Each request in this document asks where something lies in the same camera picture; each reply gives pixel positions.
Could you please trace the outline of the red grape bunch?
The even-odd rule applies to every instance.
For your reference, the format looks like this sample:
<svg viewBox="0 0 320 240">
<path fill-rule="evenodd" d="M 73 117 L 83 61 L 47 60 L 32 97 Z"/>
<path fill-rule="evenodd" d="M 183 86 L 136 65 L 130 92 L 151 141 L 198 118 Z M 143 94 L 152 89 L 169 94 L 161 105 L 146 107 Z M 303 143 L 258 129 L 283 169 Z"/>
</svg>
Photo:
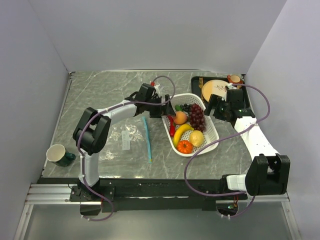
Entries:
<svg viewBox="0 0 320 240">
<path fill-rule="evenodd" d="M 206 130 L 204 111 L 198 104 L 194 103 L 190 106 L 188 116 L 190 125 L 194 130 L 201 131 L 202 133 Z"/>
</svg>

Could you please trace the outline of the clear zip top bag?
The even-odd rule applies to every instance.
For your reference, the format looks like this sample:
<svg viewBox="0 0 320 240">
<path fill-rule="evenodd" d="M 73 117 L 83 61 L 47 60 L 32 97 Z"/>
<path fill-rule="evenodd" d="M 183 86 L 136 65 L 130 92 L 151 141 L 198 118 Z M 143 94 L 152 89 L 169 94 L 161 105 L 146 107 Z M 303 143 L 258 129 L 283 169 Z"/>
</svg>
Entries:
<svg viewBox="0 0 320 240">
<path fill-rule="evenodd" d="M 112 125 L 105 147 L 100 153 L 103 160 L 137 161 L 152 164 L 148 121 L 145 116 L 129 118 Z"/>
</svg>

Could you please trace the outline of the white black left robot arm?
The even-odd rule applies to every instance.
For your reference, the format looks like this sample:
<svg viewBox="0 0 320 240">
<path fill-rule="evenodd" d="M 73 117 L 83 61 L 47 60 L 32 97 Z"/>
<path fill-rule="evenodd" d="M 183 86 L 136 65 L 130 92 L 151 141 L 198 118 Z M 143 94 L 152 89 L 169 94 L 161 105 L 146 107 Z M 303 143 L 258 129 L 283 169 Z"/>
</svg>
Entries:
<svg viewBox="0 0 320 240">
<path fill-rule="evenodd" d="M 96 186 L 99 182 L 99 153 L 106 145 L 112 125 L 144 112 L 149 112 L 150 118 L 175 114 L 171 104 L 173 96 L 163 95 L 159 87 L 144 83 L 118 104 L 84 110 L 72 137 L 80 156 L 79 180 L 84 185 L 81 195 L 86 200 L 93 201 L 99 196 L 100 189 Z"/>
</svg>

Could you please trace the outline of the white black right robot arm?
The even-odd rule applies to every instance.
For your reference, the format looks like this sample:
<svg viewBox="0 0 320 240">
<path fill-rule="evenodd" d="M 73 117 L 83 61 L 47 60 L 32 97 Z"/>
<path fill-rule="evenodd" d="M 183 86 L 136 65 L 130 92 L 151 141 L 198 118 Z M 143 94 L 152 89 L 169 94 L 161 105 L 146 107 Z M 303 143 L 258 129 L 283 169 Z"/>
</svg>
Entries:
<svg viewBox="0 0 320 240">
<path fill-rule="evenodd" d="M 246 174 L 224 176 L 226 182 L 219 186 L 219 195 L 232 198 L 237 191 L 251 196 L 283 195 L 287 191 L 291 162 L 281 155 L 263 134 L 254 112 L 247 107 L 241 89 L 227 89 L 225 96 L 212 94 L 204 113 L 231 123 L 240 134 L 252 163 Z"/>
</svg>

